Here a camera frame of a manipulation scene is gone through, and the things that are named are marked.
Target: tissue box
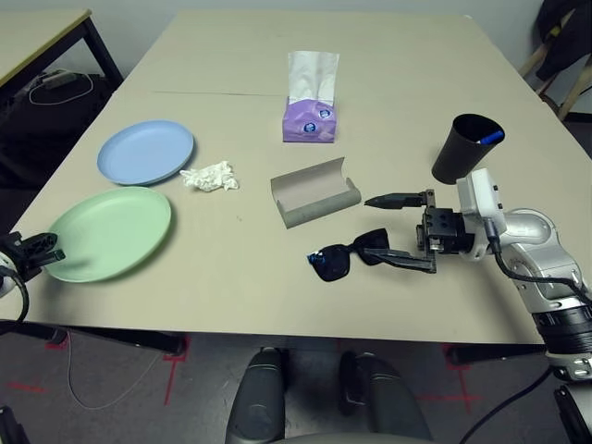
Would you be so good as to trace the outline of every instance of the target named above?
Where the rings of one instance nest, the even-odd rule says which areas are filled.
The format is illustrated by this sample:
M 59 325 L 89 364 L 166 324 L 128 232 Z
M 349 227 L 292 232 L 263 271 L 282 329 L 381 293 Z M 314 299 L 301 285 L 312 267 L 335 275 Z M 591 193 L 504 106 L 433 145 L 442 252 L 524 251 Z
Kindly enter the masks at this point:
M 286 104 L 284 142 L 333 142 L 336 127 L 333 106 L 312 99 Z
M 333 142 L 333 108 L 339 54 L 294 51 L 288 54 L 289 97 L 282 120 L 284 142 Z

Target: sunglasses lens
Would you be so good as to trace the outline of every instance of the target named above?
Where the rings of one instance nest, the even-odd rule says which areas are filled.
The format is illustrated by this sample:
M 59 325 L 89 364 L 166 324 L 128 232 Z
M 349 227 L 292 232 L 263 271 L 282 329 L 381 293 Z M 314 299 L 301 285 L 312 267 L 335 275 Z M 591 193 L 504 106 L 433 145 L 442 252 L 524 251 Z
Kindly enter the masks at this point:
M 380 259 L 376 259 L 370 254 L 364 253 L 364 248 L 388 248 L 389 235 L 384 228 L 375 229 L 362 236 L 357 237 L 353 241 L 353 248 L 358 253 L 360 258 L 366 265 L 380 264 Z
M 344 245 L 331 245 L 311 253 L 308 262 L 326 282 L 343 278 L 350 272 L 350 252 Z

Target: crumpled tissue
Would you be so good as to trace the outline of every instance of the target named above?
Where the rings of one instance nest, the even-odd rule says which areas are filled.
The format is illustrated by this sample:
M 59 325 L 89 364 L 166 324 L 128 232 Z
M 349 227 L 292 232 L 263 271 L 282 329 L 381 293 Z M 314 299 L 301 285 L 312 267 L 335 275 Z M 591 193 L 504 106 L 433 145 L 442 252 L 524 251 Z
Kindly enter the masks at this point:
M 180 175 L 183 176 L 183 184 L 186 187 L 195 187 L 202 191 L 210 192 L 221 187 L 226 191 L 239 188 L 239 182 L 234 179 L 228 160 L 202 169 L 181 170 Z

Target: black cup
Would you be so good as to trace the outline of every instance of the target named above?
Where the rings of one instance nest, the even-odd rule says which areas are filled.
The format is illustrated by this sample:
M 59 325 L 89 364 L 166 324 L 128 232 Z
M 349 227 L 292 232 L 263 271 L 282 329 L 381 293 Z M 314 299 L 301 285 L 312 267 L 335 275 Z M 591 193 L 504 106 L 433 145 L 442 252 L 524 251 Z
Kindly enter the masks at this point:
M 455 184 L 456 179 L 469 174 L 485 154 L 505 137 L 502 127 L 490 118 L 477 114 L 457 116 L 432 166 L 432 175 L 440 182 Z

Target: cable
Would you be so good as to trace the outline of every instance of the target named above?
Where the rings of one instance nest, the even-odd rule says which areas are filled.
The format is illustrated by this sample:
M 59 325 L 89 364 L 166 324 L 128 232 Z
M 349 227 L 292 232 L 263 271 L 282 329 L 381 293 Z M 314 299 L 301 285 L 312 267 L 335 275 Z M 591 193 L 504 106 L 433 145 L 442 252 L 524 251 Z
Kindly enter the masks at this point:
M 89 87 L 88 90 L 86 90 L 85 92 L 81 92 L 80 94 L 74 95 L 72 97 L 69 97 L 68 99 L 62 100 L 60 102 L 49 102 L 49 103 L 43 103 L 43 102 L 35 102 L 32 98 L 32 94 L 37 91 L 38 89 L 42 88 L 44 85 L 43 83 L 40 85 L 35 86 L 34 88 L 31 88 L 29 90 L 29 102 L 31 102 L 32 105 L 43 105 L 43 106 L 53 106 L 53 105 L 62 105 L 62 104 L 67 104 L 68 102 L 71 102 L 73 100 L 76 99 L 80 99 L 81 97 L 90 94 L 93 89 L 94 89 L 94 82 L 93 79 L 91 79 L 91 76 L 89 76 L 88 74 L 81 74 L 82 76 L 86 77 L 86 79 L 89 81 L 89 83 L 91 84 L 91 86 Z
M 538 379 L 535 382 L 533 382 L 530 386 L 519 391 L 515 395 L 510 396 L 510 398 L 508 398 L 506 401 L 501 402 L 500 404 L 498 404 L 497 407 L 490 410 L 489 413 L 487 413 L 479 421 L 477 421 L 475 423 L 475 425 L 473 425 L 464 434 L 464 436 L 459 441 L 459 444 L 465 444 L 465 442 L 469 440 L 469 438 L 473 435 L 473 433 L 476 432 L 484 423 L 489 421 L 493 416 L 495 416 L 497 413 L 501 412 L 503 409 L 508 407 L 514 401 L 518 401 L 519 399 L 521 399 L 522 397 L 526 396 L 528 393 L 530 393 L 531 391 L 536 389 L 543 382 L 545 382 L 545 379 L 547 379 L 549 377 L 549 375 L 551 375 L 552 373 L 553 373 L 553 371 L 551 370 L 551 367 L 549 367 L 547 370 L 545 370 L 545 373 L 543 373 L 541 376 L 539 376 Z
M 588 86 L 585 90 L 583 90 L 582 92 L 580 92 L 578 95 L 582 95 L 584 93 L 587 93 L 590 90 L 592 90 L 592 86 Z
M 20 326 L 23 321 L 25 320 L 25 317 L 27 316 L 27 313 L 29 312 L 29 292 L 27 291 L 27 286 L 25 285 L 25 282 L 20 278 L 19 273 L 17 273 L 15 270 L 13 270 L 12 268 L 8 268 L 7 266 L 3 266 L 0 265 L 0 276 L 5 277 L 5 278 L 11 278 L 12 280 L 14 280 L 15 284 L 17 285 L 18 289 L 20 290 L 20 296 L 22 297 L 22 308 L 20 309 L 20 314 L 18 315 L 18 318 L 13 321 L 12 323 L 10 323 L 10 325 L 8 327 L 6 327 L 3 330 L 0 330 L 0 336 L 5 335 L 6 333 L 9 333 L 11 331 L 13 331 L 15 328 L 17 328 L 18 326 Z
M 510 279 L 522 280 L 524 282 L 535 282 L 537 284 L 562 284 L 566 285 L 570 288 L 571 291 L 575 294 L 575 297 L 584 305 L 592 306 L 592 301 L 586 296 L 584 291 L 580 289 L 575 282 L 567 277 L 535 277 L 535 276 L 527 276 L 527 275 L 519 275 L 518 273 L 514 273 L 513 271 L 508 268 L 508 266 L 503 262 L 503 258 L 501 257 L 501 245 L 500 245 L 500 235 L 498 233 L 498 229 L 493 223 L 493 220 L 489 217 L 485 217 L 483 219 L 483 224 L 485 227 L 485 232 L 487 235 L 487 239 L 489 240 L 489 245 L 491 247 L 491 252 L 496 258 L 496 263 L 498 264 L 499 269 L 501 272 L 506 275 Z
M 154 367 L 154 364 L 156 364 L 156 361 L 158 360 L 159 356 L 160 356 L 160 353 L 157 353 L 156 356 L 154 357 L 154 359 L 148 364 L 146 369 L 142 372 L 140 377 L 138 377 L 138 379 L 136 379 L 136 381 L 131 386 L 129 386 L 128 389 L 126 389 L 123 393 L 121 393 L 119 396 L 117 396 L 114 400 L 112 400 L 104 405 L 97 405 L 97 406 L 87 405 L 84 403 L 84 401 L 82 401 L 80 399 L 80 396 L 76 394 L 76 392 L 74 391 L 74 388 L 72 387 L 72 334 L 70 332 L 68 332 L 68 391 L 70 392 L 70 395 L 72 395 L 72 398 L 74 399 L 74 401 L 85 410 L 96 411 L 96 410 L 106 409 L 107 407 L 111 407 L 112 405 L 117 404 L 118 402 L 123 400 L 126 396 L 128 396 L 131 393 L 131 391 L 134 390 L 136 388 L 136 386 L 138 386 L 138 384 L 140 384 L 140 382 L 142 382 L 144 377 L 146 375 L 148 375 L 148 372 L 150 372 L 150 370 L 152 370 L 152 367 Z

